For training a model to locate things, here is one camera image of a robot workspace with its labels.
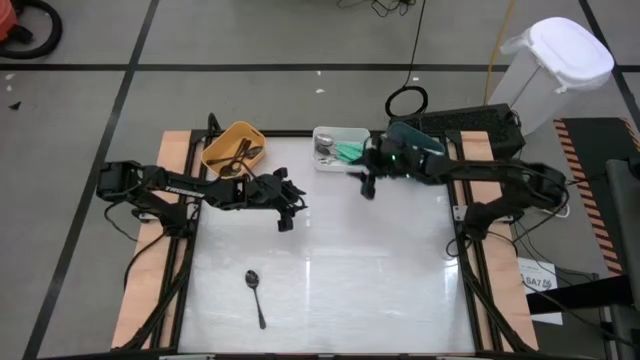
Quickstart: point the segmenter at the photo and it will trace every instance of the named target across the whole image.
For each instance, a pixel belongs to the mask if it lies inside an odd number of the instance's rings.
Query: floor
[[[223,126],[382,129],[384,101],[407,76],[402,64],[419,16],[412,7],[404,17],[379,18],[367,4],[338,9],[333,0],[48,1],[64,20],[59,48],[36,61],[0,60],[0,164],[9,170],[0,177],[0,356],[7,359],[109,349],[134,244],[102,218],[92,168],[105,159],[154,163],[163,131],[202,128],[211,111]],[[430,111],[481,104],[507,3],[427,0],[412,81],[429,92]],[[507,36],[551,16],[603,35],[619,65],[615,76],[558,116],[639,122],[631,95],[640,91],[638,11],[636,0],[516,0]],[[43,17],[34,10],[24,21],[46,31]],[[10,110],[17,101],[20,109]],[[407,97],[394,111],[417,106]],[[551,123],[527,142],[524,160],[569,173]],[[571,191],[572,215],[536,230],[532,241],[559,266],[606,276]],[[120,210],[116,221],[135,232]],[[525,226],[541,216],[530,211]],[[64,283],[52,282],[54,271],[66,274]]]

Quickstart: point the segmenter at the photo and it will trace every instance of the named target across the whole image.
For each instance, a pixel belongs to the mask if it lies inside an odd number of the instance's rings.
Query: black metal frame
[[[209,117],[209,128],[207,130],[192,130],[191,131],[191,136],[189,139],[189,147],[188,147],[188,151],[187,151],[187,159],[186,159],[186,163],[185,163],[185,174],[191,174],[193,171],[193,164],[195,162],[195,154],[197,151],[197,147],[198,145],[203,142],[204,146],[208,146],[212,140],[219,136],[220,134],[222,134],[222,130],[220,129],[220,126],[218,125],[217,121],[215,120],[215,117],[210,116]],[[312,136],[312,131],[311,130],[263,130],[261,131],[262,134],[264,134],[264,136],[266,137],[311,137]],[[383,131],[371,131],[372,135],[377,135],[382,133]],[[444,133],[427,133],[427,135],[438,139],[441,143],[443,144],[447,144],[447,140],[451,140],[449,138],[446,137],[446,135]],[[452,141],[452,144],[454,144],[455,150],[456,150],[456,155],[463,160],[464,159],[464,153],[462,151],[462,144],[459,142],[455,142]],[[448,146],[445,145],[445,151],[446,151],[446,155],[449,156],[449,149]],[[204,179],[206,177],[206,167],[204,165],[200,165],[200,171],[198,174],[198,177],[201,179]],[[468,181],[462,181],[463,184],[463,193],[464,193],[464,199],[466,201],[466,203],[471,203],[473,201],[472,198],[472,194],[471,194],[471,188],[469,186],[469,182]],[[450,204],[453,205],[462,205],[459,204],[458,200],[457,200],[457,194],[456,194],[456,190],[455,190],[455,186],[454,186],[454,181],[449,181],[447,184],[447,192],[449,195],[449,201]],[[179,201],[181,202],[186,202],[186,197],[185,196],[180,196]],[[195,200],[195,203],[200,206],[201,200]],[[451,215],[453,218],[453,207],[451,208]],[[194,248],[195,248],[195,241],[196,241],[196,237],[197,237],[197,231],[198,231],[198,221],[195,221],[194,224],[194,229],[193,229],[193,234],[189,237],[184,239],[186,241],[186,248],[185,248],[185,252],[184,252],[184,257],[183,257],[183,262],[186,262],[188,264],[191,264],[192,259],[193,259],[193,253],[194,253]],[[455,238],[457,240],[457,245],[459,249],[464,248],[465,246],[465,238],[461,232],[461,229],[459,227],[455,227],[454,228],[454,235]],[[160,296],[162,297],[168,288],[168,285],[170,284],[171,280],[173,279],[173,273],[174,273],[174,267],[176,264],[176,260],[177,260],[177,255],[178,255],[178,244],[182,239],[179,238],[172,238],[171,239],[171,243],[169,246],[169,251],[167,254],[167,261],[165,263],[165,269],[164,269],[164,275],[163,275],[163,281],[162,281],[162,287],[161,287],[161,291],[160,291]],[[476,242],[474,241],[472,243],[472,246],[474,247],[474,252],[475,252],[475,260],[476,260],[476,265],[477,265],[477,270],[478,270],[478,278],[480,279],[484,290],[486,291],[486,293],[489,296],[491,295],[491,286],[489,283],[489,274],[488,274],[488,269],[487,269],[487,264],[486,264],[486,259],[484,257],[484,250],[482,247],[482,243],[481,242]],[[460,252],[460,261],[468,261],[468,254],[465,251],[461,251]],[[144,360],[144,359],[157,359],[159,356],[167,356],[167,355],[178,355],[177,353],[177,348],[178,348],[178,342],[180,339],[180,332],[182,329],[182,321],[183,321],[183,314],[184,314],[184,308],[186,305],[186,296],[187,296],[187,291],[188,291],[188,285],[189,285],[189,281],[188,281],[188,277],[189,274],[187,274],[187,281],[185,281],[185,283],[182,285],[182,287],[180,288],[180,290],[177,293],[177,302],[176,302],[176,308],[175,308],[175,316],[174,316],[174,322],[171,326],[171,337],[170,337],[170,343],[169,343],[169,347],[168,348],[160,348],[159,347],[159,343],[160,343],[160,339],[162,337],[162,331],[164,329],[164,318],[158,322],[158,324],[156,325],[155,329],[152,332],[151,335],[151,341],[150,341],[150,348],[149,349],[145,349],[145,350],[116,350],[113,352],[109,352],[109,353],[100,353],[100,354],[86,354],[86,355],[77,355],[77,356],[64,356],[64,357],[56,357],[56,358],[49,358],[51,360],[56,359],[56,360],[88,360],[88,359],[136,359],[136,360]],[[474,343],[474,347],[476,349],[476,354],[474,355],[470,355],[471,357],[473,356],[479,356],[479,357],[484,357],[484,358],[491,358],[491,359],[504,359],[504,360],[509,360],[509,359],[531,359],[531,360],[535,360],[535,359],[548,359],[547,356],[543,355],[543,354],[537,354],[537,353],[504,353],[503,352],[503,346],[502,346],[502,336],[496,326],[496,324],[494,323],[494,321],[488,317],[488,321],[489,321],[489,325],[490,325],[490,335],[491,335],[491,340],[492,340],[492,346],[494,351],[486,351],[483,349],[483,344],[482,344],[482,338],[481,338],[481,334],[480,334],[480,327],[479,327],[479,319],[478,319],[478,311],[476,309],[476,299],[475,299],[475,294],[473,293],[473,291],[471,290],[471,288],[469,287],[469,285],[467,283],[464,283],[464,289],[465,289],[465,297],[466,297],[466,301],[467,301],[467,310],[469,313],[469,322],[470,322],[470,326],[471,326],[471,334],[472,334],[472,339],[473,339],[473,343]],[[404,359],[404,358],[408,358],[408,354],[398,354],[398,355],[383,355],[383,356],[365,356],[367,359],[372,359],[372,358],[376,358],[376,359]],[[223,359],[223,358],[229,358],[229,359],[244,359],[244,358],[251,358],[251,359],[258,359],[258,358],[264,358],[264,359],[276,359],[276,358],[288,358],[288,359],[318,359],[318,355],[276,355],[276,354],[236,354],[236,355],[229,355],[229,354],[224,354],[224,355],[216,355],[216,359]],[[363,357],[360,356],[350,356],[350,355],[334,355],[333,357],[334,359],[362,359]],[[417,358],[422,358],[422,359],[436,359],[439,358],[439,356],[411,356],[412,359],[417,359]],[[567,360],[577,360],[574,358],[564,358]]]

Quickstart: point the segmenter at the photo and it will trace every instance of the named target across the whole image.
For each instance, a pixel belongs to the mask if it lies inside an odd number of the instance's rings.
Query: table
[[[272,132],[272,135],[281,136],[309,136],[306,132]],[[196,147],[189,146],[190,141],[193,143],[192,133],[189,131],[172,131],[166,132],[163,136],[158,162],[157,164],[168,170],[175,172],[185,171],[187,152],[192,152],[190,158],[196,159],[194,162],[192,175],[198,175],[198,152],[202,150],[203,144]],[[456,149],[453,144],[448,146],[450,154],[455,157],[456,150],[461,150],[467,159],[474,160],[490,160],[492,159],[491,149],[489,146],[486,133],[482,132],[463,132],[462,144]],[[464,187],[460,182],[454,184],[456,188],[456,196],[459,204],[464,203]],[[500,187],[497,183],[481,183],[471,182],[469,184],[470,192],[476,201],[488,202],[500,195]],[[172,194],[162,193],[167,201],[177,201],[178,197]],[[494,224],[490,228],[492,232],[511,237],[510,230],[506,224]],[[157,237],[161,233],[160,226],[155,223],[143,224],[140,229],[139,243],[136,251],[139,251],[149,241]],[[167,254],[170,248],[174,247],[177,254],[174,269],[177,269],[184,248],[185,241],[175,240],[174,244],[170,244],[169,239],[162,240],[148,253],[140,257],[138,262],[132,268],[127,287],[123,299],[123,304],[116,326],[113,339],[113,346],[117,347],[125,343],[135,333],[140,324],[146,320],[147,315],[153,309],[159,298],[160,289],[163,281],[163,274],[167,263]],[[470,252],[470,260],[474,270],[478,272],[479,268],[484,264],[475,261],[476,257]],[[490,282],[491,292],[496,306],[500,309],[511,326],[518,332],[523,340],[530,346],[537,348],[533,325],[529,315],[529,309],[526,302],[524,286],[521,283],[520,273],[518,270],[518,262],[511,245],[504,240],[489,236],[479,249],[484,253],[484,261],[486,261],[486,277]],[[176,311],[176,301],[170,306],[166,312],[163,321],[163,330],[161,336],[157,336],[156,346],[177,346],[177,339],[180,336],[180,327],[173,327],[173,320],[176,316],[183,314]],[[477,334],[474,334],[473,344],[477,350],[500,350],[497,347],[502,346],[502,341],[494,336],[492,339],[492,326],[487,319],[482,305],[476,300],[475,309],[477,311]],[[462,350],[464,347],[453,349],[455,353],[467,353]],[[504,350],[509,350],[508,345],[504,343]]]

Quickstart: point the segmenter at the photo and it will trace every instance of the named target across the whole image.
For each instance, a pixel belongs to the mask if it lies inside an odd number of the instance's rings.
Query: hose
[[[35,49],[29,50],[8,50],[2,47],[5,44],[0,43],[0,57],[16,60],[35,59],[50,54],[60,43],[62,38],[62,19],[58,12],[49,4],[41,0],[21,0],[20,7],[30,6],[38,8],[51,18],[51,34],[49,38]]]

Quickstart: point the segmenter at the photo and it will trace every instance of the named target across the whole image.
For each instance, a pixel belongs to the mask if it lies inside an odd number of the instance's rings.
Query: silver spoon
[[[258,292],[256,291],[258,288],[258,284],[260,284],[260,278],[255,271],[249,270],[244,276],[244,281],[247,283],[248,287],[253,289],[253,295],[255,295],[256,297],[256,305],[258,305],[258,320],[260,321],[260,329],[265,329],[267,327],[267,323],[264,321],[262,309],[260,309],[260,302],[258,301]]]

